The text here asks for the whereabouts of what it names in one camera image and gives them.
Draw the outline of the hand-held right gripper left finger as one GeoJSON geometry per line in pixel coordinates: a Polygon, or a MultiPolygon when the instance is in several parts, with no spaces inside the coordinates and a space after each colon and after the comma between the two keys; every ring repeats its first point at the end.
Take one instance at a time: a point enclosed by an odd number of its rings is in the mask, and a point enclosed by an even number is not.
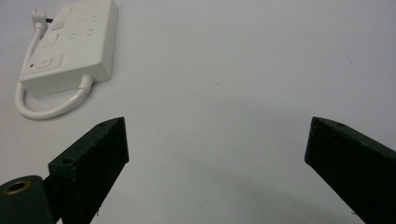
{"type": "Polygon", "coordinates": [[[49,163],[64,224],[90,224],[129,161],[123,117],[95,125],[49,163]]]}

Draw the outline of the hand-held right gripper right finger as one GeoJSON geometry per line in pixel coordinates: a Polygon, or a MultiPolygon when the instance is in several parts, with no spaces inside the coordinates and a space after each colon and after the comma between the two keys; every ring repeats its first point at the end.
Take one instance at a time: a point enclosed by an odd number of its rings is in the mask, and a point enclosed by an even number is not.
{"type": "Polygon", "coordinates": [[[396,151],[343,123],[313,117],[304,161],[365,224],[396,224],[396,151]]]}

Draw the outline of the white power strip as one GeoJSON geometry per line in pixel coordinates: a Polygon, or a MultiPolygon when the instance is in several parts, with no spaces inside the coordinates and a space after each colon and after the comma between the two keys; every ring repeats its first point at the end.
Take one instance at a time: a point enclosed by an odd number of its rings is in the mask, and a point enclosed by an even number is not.
{"type": "Polygon", "coordinates": [[[78,0],[62,6],[23,67],[20,83],[34,97],[78,88],[89,75],[112,78],[118,8],[114,0],[78,0]]]}

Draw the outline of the white plug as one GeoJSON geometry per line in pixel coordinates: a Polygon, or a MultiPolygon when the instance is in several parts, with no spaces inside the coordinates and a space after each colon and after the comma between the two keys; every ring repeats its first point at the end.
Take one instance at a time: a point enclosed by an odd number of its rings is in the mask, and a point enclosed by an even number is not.
{"type": "Polygon", "coordinates": [[[49,24],[52,23],[52,19],[47,17],[44,8],[35,7],[32,11],[32,20],[34,29],[40,29],[42,32],[46,32],[49,24]]]}

